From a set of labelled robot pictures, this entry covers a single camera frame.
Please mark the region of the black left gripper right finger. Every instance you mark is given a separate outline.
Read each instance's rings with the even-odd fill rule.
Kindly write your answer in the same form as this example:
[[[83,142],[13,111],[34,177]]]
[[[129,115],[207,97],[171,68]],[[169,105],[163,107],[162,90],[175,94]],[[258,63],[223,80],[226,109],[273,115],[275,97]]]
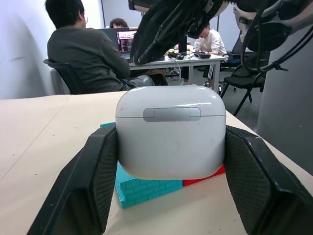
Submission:
[[[313,235],[313,196],[260,137],[227,126],[224,168],[247,235]]]

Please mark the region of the black folding chair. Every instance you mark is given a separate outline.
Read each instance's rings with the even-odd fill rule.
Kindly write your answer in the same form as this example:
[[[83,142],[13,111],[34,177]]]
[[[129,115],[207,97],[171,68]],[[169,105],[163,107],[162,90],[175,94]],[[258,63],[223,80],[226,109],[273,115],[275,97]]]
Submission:
[[[243,48],[243,43],[240,39],[237,40],[235,46],[231,52],[227,53],[228,61],[226,62],[226,68],[234,68],[234,72],[231,76],[225,77],[223,81],[219,84],[219,94],[223,97],[229,86],[233,86],[234,89],[245,89],[246,94],[244,95],[242,101],[238,105],[234,116],[238,114],[242,105],[249,99],[252,102],[251,90],[254,88],[259,88],[260,92],[263,92],[266,74],[259,75],[257,71],[248,71],[241,65],[240,53]]]

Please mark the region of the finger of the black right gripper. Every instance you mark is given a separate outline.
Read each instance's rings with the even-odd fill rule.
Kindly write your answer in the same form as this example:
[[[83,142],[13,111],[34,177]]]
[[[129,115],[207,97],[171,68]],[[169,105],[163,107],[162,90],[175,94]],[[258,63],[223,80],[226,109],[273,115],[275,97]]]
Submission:
[[[198,28],[210,0],[159,0],[141,20],[141,61],[151,62]]]
[[[142,17],[131,56],[136,65],[157,60],[182,38],[180,0],[158,0]]]

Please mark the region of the person with curly hair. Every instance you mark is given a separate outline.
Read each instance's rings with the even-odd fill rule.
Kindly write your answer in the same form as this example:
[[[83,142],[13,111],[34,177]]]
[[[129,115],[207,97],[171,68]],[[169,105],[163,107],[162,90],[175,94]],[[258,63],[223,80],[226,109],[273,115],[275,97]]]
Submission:
[[[110,28],[126,28],[128,27],[127,22],[122,18],[114,18],[110,21]]]

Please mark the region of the person in white shirt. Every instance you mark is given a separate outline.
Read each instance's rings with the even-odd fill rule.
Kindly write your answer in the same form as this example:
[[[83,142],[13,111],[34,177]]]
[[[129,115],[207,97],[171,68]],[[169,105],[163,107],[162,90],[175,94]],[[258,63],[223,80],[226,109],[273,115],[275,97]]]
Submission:
[[[210,22],[206,24],[202,33],[194,44],[195,52],[224,56],[228,59],[227,51],[218,31],[210,29]]]

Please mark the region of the blue earbud tray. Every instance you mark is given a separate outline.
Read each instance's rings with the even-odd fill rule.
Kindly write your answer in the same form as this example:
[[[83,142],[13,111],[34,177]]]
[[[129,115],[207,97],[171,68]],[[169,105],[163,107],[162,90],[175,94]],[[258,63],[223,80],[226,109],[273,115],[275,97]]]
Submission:
[[[161,197],[183,188],[183,180],[141,180],[117,164],[115,188],[123,209]]]

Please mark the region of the open laptop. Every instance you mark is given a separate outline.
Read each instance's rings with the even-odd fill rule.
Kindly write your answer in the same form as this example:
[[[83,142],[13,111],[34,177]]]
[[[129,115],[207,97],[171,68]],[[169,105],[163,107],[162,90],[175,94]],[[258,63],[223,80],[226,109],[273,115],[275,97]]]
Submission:
[[[129,61],[132,62],[130,57],[134,36],[137,32],[135,29],[127,28],[104,28],[100,29],[100,31],[104,32],[109,39],[112,41],[114,46],[119,50],[122,56]]]

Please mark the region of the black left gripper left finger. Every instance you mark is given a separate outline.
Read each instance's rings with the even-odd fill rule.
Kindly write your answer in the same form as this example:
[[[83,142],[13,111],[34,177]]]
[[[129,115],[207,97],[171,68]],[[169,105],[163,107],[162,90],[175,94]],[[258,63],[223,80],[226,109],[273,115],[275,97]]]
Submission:
[[[61,170],[27,235],[103,235],[117,172],[115,126],[92,133]]]

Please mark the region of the black office chair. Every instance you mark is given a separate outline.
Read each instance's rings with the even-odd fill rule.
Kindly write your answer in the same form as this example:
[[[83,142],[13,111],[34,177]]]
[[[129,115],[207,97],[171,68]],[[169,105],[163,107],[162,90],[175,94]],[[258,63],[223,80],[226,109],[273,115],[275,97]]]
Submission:
[[[82,80],[79,78],[78,74],[70,64],[55,63],[49,59],[45,59],[44,63],[47,64],[49,67],[55,69],[59,73],[62,80],[67,85],[70,94],[81,95],[89,93]]]

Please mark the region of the white earbud charging case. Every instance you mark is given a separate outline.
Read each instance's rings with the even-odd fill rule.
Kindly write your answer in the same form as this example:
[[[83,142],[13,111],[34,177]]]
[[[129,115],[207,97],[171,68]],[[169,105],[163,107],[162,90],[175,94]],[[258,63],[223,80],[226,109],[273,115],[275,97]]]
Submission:
[[[226,110],[210,88],[133,89],[119,100],[115,124],[119,163],[136,178],[201,179],[223,164]]]

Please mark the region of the person in grey sweater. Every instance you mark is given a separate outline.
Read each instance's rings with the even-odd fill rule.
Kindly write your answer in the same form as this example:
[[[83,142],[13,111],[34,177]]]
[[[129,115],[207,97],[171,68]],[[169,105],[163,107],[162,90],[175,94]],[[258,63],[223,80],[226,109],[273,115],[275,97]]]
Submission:
[[[49,60],[70,64],[89,94],[168,84],[162,69],[131,72],[109,37],[86,27],[81,0],[46,0],[45,8],[56,27],[47,43]]]

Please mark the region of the white office desk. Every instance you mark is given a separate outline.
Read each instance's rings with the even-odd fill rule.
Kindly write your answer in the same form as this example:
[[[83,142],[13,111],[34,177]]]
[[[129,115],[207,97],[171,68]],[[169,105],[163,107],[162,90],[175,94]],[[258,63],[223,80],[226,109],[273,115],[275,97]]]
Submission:
[[[221,61],[225,58],[218,55],[211,55],[210,58],[198,58],[198,57],[185,57],[183,60],[176,60],[176,59],[169,59],[168,56],[165,56],[163,61],[153,61],[144,65],[136,65],[135,63],[130,63],[130,69],[134,70],[148,70],[148,69],[164,69],[164,68],[171,68],[171,67],[188,67],[189,72],[189,82],[193,82],[193,69],[194,66],[208,66],[213,65],[213,90],[218,92],[219,90],[219,76],[220,76],[220,67]]]

